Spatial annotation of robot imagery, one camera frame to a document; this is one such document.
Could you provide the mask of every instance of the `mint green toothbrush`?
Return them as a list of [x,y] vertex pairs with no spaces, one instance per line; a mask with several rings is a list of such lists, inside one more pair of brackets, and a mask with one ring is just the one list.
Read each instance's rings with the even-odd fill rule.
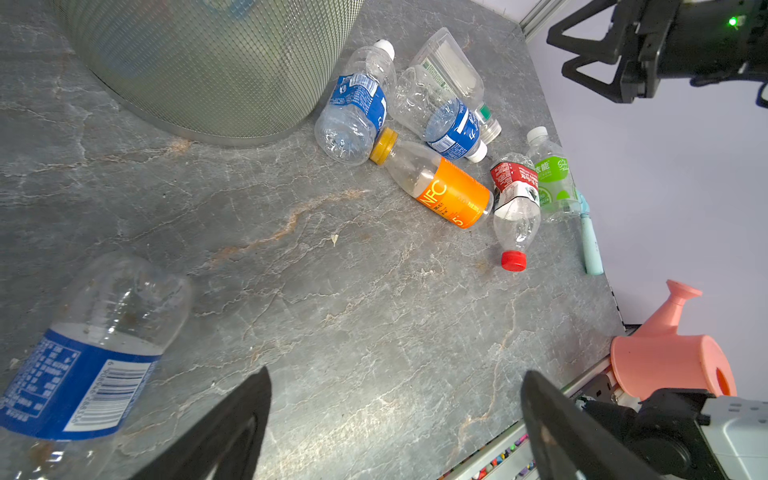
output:
[[589,275],[603,274],[603,260],[600,258],[598,238],[594,235],[592,219],[589,217],[589,204],[580,191],[576,190],[581,204],[581,243],[584,247],[584,263]]

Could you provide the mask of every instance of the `empty plastic bottle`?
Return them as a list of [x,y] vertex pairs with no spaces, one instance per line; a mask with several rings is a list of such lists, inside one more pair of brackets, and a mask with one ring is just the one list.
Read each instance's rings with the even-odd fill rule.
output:
[[387,40],[352,53],[315,123],[315,139],[332,158],[360,165],[371,153],[395,87],[395,49]]
[[0,477],[95,478],[191,304],[185,276],[132,255],[83,270],[2,397]]
[[488,153],[475,114],[421,65],[408,67],[400,75],[390,104],[392,117],[446,160],[466,157],[477,163]]
[[528,157],[536,166],[538,192],[541,195],[541,209],[552,214],[573,213],[578,215],[581,206],[576,193],[568,159],[563,148],[549,140],[546,127],[536,127],[528,132]]
[[371,160],[383,165],[408,195],[461,228],[488,216],[493,197],[487,188],[424,144],[397,137],[385,127]]
[[490,144],[502,132],[502,126],[493,118],[491,109],[483,101],[485,87],[475,67],[456,43],[447,28],[440,28],[424,44],[411,61],[421,65],[443,86],[450,88],[480,122],[480,139]]
[[491,169],[494,183],[493,230],[504,247],[502,267],[521,272],[528,265],[525,249],[541,223],[538,176],[531,159],[506,154]]

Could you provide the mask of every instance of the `pink watering can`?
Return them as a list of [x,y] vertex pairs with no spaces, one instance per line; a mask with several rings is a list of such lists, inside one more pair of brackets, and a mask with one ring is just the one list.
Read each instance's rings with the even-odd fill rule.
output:
[[628,394],[645,400],[663,388],[706,389],[736,395],[736,382],[723,350],[708,335],[677,335],[686,300],[701,291],[667,280],[670,297],[632,336],[616,337],[611,365]]

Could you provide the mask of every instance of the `transparent bottle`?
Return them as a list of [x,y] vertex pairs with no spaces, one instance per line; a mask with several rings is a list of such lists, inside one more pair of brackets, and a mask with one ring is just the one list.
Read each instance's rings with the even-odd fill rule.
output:
[[395,49],[387,40],[352,53],[315,122],[315,139],[331,158],[360,165],[370,155],[395,87],[394,59]]
[[408,195],[465,229],[490,214],[490,190],[424,144],[398,141],[397,137],[394,130],[385,127],[371,160],[383,165]]
[[541,223],[538,176],[531,159],[510,153],[491,169],[494,183],[493,230],[504,247],[502,267],[521,272],[528,265],[525,249]]
[[400,75],[390,103],[392,117],[446,160],[466,157],[477,163],[488,153],[475,114],[421,65],[408,67]]
[[550,219],[559,214],[578,215],[581,206],[576,193],[568,159],[563,148],[549,140],[546,127],[536,127],[528,132],[528,157],[536,166],[541,209]]
[[0,478],[95,478],[191,305],[185,276],[126,253],[83,270],[2,397]]
[[411,61],[421,65],[443,86],[450,88],[480,122],[480,139],[490,144],[502,132],[491,109],[483,101],[485,87],[475,67],[447,28],[440,28]]

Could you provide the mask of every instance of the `marble surface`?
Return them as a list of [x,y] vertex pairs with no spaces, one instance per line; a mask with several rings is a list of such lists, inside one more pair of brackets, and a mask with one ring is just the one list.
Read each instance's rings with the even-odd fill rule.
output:
[[[554,131],[520,28],[469,0],[368,2],[344,55],[390,38],[402,70],[443,25],[504,128],[492,155]],[[39,0],[0,0],[3,385],[102,253],[197,289],[102,478],[127,478],[261,366],[258,478],[437,478],[520,417],[526,369],[565,384],[621,333],[578,220],[542,227],[528,270],[508,273],[490,223],[462,231],[373,163],[333,163],[312,125],[245,150],[165,134],[99,88]],[[488,183],[488,161],[462,166]]]

